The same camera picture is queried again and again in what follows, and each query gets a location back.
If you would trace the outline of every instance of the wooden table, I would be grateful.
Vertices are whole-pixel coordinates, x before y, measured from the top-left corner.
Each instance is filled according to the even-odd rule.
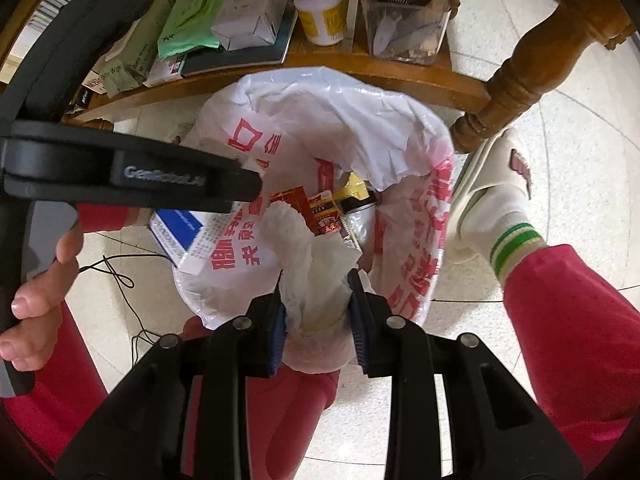
[[[432,66],[384,61],[369,56],[359,0],[347,1],[346,38],[338,45],[321,47],[309,43],[298,23],[286,61],[281,66],[257,66],[188,76],[153,88],[141,87],[123,92],[113,99],[109,99],[106,95],[96,95],[91,100],[90,108],[77,115],[74,121],[83,123],[140,105],[212,93],[248,73],[305,66],[327,66],[352,75],[365,83],[404,92],[421,102],[465,112],[478,113],[489,102],[489,94],[483,81],[454,72],[446,40]]]
[[[436,63],[428,67],[369,57],[357,1],[349,0],[350,28],[342,44],[327,48],[311,46],[297,28],[284,67],[328,66],[381,88],[405,92],[425,104],[462,110],[464,116],[451,127],[460,152],[476,149],[483,139],[498,133],[543,94],[560,85],[590,44],[612,45],[635,30],[620,0],[559,0],[553,14],[524,35],[513,55],[484,83],[452,70],[446,43]],[[453,17],[458,11],[464,12],[461,0],[450,1]],[[623,1],[635,23],[639,23],[638,0]],[[272,68],[197,75],[151,89],[124,92],[112,100],[96,96],[75,122],[84,123],[166,99],[215,92],[246,73]]]

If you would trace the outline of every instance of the crumpled tissue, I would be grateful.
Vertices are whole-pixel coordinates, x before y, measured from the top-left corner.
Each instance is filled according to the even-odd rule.
[[[338,233],[314,236],[285,202],[269,206],[260,234],[282,266],[280,298],[287,312],[282,361],[308,374],[339,370],[355,356],[346,277],[362,253],[345,247]],[[363,270],[360,279],[373,292]]]

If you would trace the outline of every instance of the white medicine bottle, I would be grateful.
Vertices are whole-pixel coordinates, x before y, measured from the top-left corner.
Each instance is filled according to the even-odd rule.
[[[306,38],[316,45],[328,46],[344,38],[342,0],[293,0]]]

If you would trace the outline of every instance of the green packet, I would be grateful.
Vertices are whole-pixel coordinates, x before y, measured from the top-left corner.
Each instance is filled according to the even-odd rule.
[[[225,0],[176,0],[158,38],[158,58],[163,60],[199,47],[218,48],[211,25]]]

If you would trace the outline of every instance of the yellow label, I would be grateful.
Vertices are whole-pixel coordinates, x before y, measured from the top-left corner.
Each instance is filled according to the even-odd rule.
[[[324,19],[326,33],[329,36],[335,36],[336,34],[344,32],[345,23],[341,3],[331,9],[323,10],[322,18]]]
[[[305,34],[308,38],[318,37],[318,28],[316,27],[316,21],[311,12],[298,11],[298,19],[302,23],[302,28],[305,29]]]

